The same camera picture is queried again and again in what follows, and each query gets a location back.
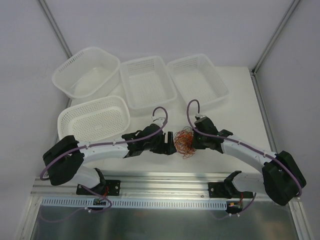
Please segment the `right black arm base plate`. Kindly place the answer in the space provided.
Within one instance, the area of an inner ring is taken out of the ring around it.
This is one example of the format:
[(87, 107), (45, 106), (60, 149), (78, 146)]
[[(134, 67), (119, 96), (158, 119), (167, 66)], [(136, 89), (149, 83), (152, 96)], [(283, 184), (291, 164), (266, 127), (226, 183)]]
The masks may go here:
[(234, 186), (225, 182), (209, 182), (207, 185), (210, 198), (251, 199), (254, 196), (250, 191), (240, 192)]

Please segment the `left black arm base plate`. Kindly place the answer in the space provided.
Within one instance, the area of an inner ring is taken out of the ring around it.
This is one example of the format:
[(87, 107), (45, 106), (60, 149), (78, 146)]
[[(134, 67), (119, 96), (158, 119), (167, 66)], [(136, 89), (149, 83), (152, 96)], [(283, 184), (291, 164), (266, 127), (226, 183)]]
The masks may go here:
[(121, 181), (120, 180), (103, 180), (97, 186), (88, 188), (83, 185), (78, 185), (76, 189), (76, 195), (81, 196), (93, 196), (94, 194), (98, 194), (101, 196), (119, 196), (121, 189)]

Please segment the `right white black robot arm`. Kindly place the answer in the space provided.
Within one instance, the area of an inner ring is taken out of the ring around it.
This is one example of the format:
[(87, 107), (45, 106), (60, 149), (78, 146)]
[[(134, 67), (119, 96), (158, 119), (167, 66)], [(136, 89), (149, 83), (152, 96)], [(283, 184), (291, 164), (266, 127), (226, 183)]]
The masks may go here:
[(217, 130), (210, 118), (195, 116), (192, 147), (196, 150), (210, 149), (232, 156), (256, 169), (256, 173), (236, 170), (222, 182), (209, 187), (212, 195), (231, 199), (241, 193), (267, 195), (276, 204), (285, 206), (291, 199), (299, 197), (307, 181), (287, 151), (280, 153), (259, 149), (241, 141), (228, 130)]

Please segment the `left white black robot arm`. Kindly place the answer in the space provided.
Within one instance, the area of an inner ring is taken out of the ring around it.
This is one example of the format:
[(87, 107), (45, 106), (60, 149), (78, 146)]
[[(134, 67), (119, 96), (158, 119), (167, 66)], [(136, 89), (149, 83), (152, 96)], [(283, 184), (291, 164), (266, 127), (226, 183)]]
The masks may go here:
[(164, 133), (152, 123), (143, 130), (126, 133), (115, 142), (81, 142), (74, 135), (67, 135), (42, 156), (45, 169), (40, 178), (52, 186), (74, 182), (79, 195), (103, 195), (107, 180), (97, 167), (85, 164), (105, 159), (125, 159), (140, 156), (143, 152), (170, 156), (176, 153), (173, 133)]

